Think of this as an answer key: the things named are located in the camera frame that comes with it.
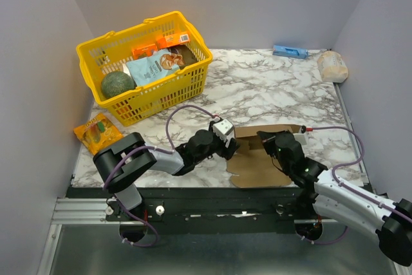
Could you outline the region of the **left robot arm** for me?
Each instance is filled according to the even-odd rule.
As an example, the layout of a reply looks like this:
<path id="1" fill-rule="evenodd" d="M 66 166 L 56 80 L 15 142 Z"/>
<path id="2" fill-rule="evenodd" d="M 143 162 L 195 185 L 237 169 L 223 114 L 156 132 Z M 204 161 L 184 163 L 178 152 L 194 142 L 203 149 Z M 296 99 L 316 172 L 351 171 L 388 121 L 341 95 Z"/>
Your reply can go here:
<path id="1" fill-rule="evenodd" d="M 142 215 L 144 199 L 135 181 L 146 171 L 183 176 L 213 155 L 230 160 L 238 148 L 233 124 L 219 119 L 213 120 L 208 129 L 198 130 L 188 142 L 174 150 L 151 146 L 141 134 L 131 133 L 99 151 L 93 163 L 104 181 L 104 189 L 121 205 L 120 212 L 128 220 L 136 220 Z"/>

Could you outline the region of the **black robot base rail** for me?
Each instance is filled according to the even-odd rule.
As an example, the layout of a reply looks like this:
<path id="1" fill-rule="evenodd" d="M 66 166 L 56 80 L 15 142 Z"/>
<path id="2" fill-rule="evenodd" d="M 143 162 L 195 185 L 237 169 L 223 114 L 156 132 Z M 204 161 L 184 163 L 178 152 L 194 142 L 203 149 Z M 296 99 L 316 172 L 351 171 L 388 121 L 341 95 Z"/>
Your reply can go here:
<path id="1" fill-rule="evenodd" d="M 141 188 L 138 217 L 167 234 L 293 234 L 318 221 L 296 187 Z"/>

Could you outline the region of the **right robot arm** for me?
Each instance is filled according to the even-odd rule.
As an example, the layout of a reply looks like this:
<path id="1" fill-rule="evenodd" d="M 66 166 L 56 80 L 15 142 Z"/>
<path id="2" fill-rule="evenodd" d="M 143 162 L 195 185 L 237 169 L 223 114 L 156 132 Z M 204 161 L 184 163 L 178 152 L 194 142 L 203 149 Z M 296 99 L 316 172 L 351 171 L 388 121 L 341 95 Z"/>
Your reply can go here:
<path id="1" fill-rule="evenodd" d="M 381 252 L 393 262 L 411 266 L 411 202 L 395 202 L 353 185 L 336 173 L 304 155 L 289 131 L 258 131 L 267 154 L 280 170 L 308 194 L 296 202 L 303 218 L 314 214 L 336 220 L 348 228 L 370 236 Z"/>

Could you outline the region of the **brown cardboard box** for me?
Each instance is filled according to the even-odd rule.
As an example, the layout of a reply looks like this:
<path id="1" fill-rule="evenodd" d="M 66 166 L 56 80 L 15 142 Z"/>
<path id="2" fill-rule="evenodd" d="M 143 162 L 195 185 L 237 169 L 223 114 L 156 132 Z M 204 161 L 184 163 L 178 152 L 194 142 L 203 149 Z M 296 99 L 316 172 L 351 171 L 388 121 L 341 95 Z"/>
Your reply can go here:
<path id="1" fill-rule="evenodd" d="M 238 188 L 283 187 L 292 183 L 291 179 L 280 172 L 277 160 L 272 160 L 263 148 L 258 131 L 297 133 L 296 124 L 271 124 L 264 126 L 236 127 L 236 141 L 240 147 L 236 154 L 227 161 L 230 182 Z"/>

